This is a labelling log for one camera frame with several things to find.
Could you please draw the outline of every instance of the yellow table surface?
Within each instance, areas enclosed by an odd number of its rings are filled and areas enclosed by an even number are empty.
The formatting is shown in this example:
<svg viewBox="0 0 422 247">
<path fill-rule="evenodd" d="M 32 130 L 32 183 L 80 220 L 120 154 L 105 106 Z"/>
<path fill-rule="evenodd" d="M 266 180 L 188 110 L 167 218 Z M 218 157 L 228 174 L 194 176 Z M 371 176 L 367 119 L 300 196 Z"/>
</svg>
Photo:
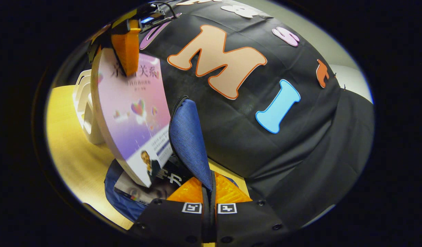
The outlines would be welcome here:
<svg viewBox="0 0 422 247">
<path fill-rule="evenodd" d="M 52 89 L 46 116 L 49 149 L 56 168 L 70 191 L 82 203 L 90 204 L 100 214 L 129 229 L 133 222 L 122 216 L 106 199 L 104 178 L 114 159 L 105 143 L 91 144 L 83 133 L 73 106 L 74 86 Z M 244 179 L 209 160 L 209 167 L 232 178 L 247 195 Z"/>
</svg>

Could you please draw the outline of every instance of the orange letter m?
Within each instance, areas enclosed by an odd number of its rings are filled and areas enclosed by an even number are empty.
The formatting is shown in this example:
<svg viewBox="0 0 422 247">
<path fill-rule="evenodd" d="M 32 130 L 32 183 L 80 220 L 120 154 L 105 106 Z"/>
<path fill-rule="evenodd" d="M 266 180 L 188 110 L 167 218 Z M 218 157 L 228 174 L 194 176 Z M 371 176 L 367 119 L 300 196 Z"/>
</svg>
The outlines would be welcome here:
<svg viewBox="0 0 422 247">
<path fill-rule="evenodd" d="M 238 97 L 238 89 L 248 75 L 267 59 L 252 47 L 242 47 L 225 52 L 226 32 L 211 25 L 202 25 L 200 34 L 189 42 L 179 53 L 168 57 L 174 67 L 188 70 L 191 59 L 200 52 L 195 75 L 202 77 L 218 68 L 222 72 L 209 77 L 209 85 L 228 99 Z"/>
</svg>

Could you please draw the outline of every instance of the purple book cover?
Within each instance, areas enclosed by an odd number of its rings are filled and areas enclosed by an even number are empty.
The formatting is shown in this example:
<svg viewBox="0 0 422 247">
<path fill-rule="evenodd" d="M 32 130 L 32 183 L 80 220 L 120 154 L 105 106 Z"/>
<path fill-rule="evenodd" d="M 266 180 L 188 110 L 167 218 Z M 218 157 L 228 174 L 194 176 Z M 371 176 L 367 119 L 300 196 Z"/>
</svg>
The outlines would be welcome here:
<svg viewBox="0 0 422 247">
<path fill-rule="evenodd" d="M 115 158 L 137 184 L 149 187 L 172 154 L 160 61 L 139 54 L 138 70 L 129 77 L 118 64 L 110 48 L 103 49 L 94 61 L 95 115 Z"/>
</svg>

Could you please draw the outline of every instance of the heart illustration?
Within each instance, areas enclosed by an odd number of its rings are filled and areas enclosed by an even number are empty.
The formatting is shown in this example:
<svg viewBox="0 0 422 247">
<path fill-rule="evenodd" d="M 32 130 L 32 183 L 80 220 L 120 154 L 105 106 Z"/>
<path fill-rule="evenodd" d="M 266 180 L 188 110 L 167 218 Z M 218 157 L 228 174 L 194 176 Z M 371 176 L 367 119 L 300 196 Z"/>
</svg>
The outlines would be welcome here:
<svg viewBox="0 0 422 247">
<path fill-rule="evenodd" d="M 157 108 L 155 106 L 153 106 L 153 108 L 152 108 L 152 115 L 153 116 L 156 116 L 157 113 L 158 113 Z"/>
<path fill-rule="evenodd" d="M 117 118 L 120 116 L 120 111 L 116 110 L 115 111 L 115 115 L 113 116 L 113 118 Z"/>
<path fill-rule="evenodd" d="M 136 115 L 142 116 L 142 114 L 144 113 L 144 101 L 140 99 L 137 103 L 132 103 L 131 110 Z"/>
<path fill-rule="evenodd" d="M 101 73 L 98 73 L 98 81 L 97 81 L 97 83 L 99 84 L 102 80 L 103 80 L 103 75 L 101 75 Z"/>
</svg>

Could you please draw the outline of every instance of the book cover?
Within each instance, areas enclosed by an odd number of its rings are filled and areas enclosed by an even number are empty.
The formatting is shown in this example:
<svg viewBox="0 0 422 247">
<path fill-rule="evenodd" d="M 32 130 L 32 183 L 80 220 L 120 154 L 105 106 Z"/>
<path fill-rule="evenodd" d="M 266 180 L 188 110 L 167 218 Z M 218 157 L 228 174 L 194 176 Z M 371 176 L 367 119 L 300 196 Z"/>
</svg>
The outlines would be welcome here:
<svg viewBox="0 0 422 247">
<path fill-rule="evenodd" d="M 159 59 L 140 54 L 138 71 L 126 77 L 104 48 L 92 64 L 91 94 L 107 146 L 133 181 L 149 187 L 172 154 Z"/>
<path fill-rule="evenodd" d="M 191 173 L 185 173 L 168 162 L 162 168 L 149 188 L 136 184 L 127 172 L 122 172 L 115 183 L 114 191 L 131 200 L 148 205 L 155 198 L 167 199 L 182 184 L 192 177 Z"/>
</svg>

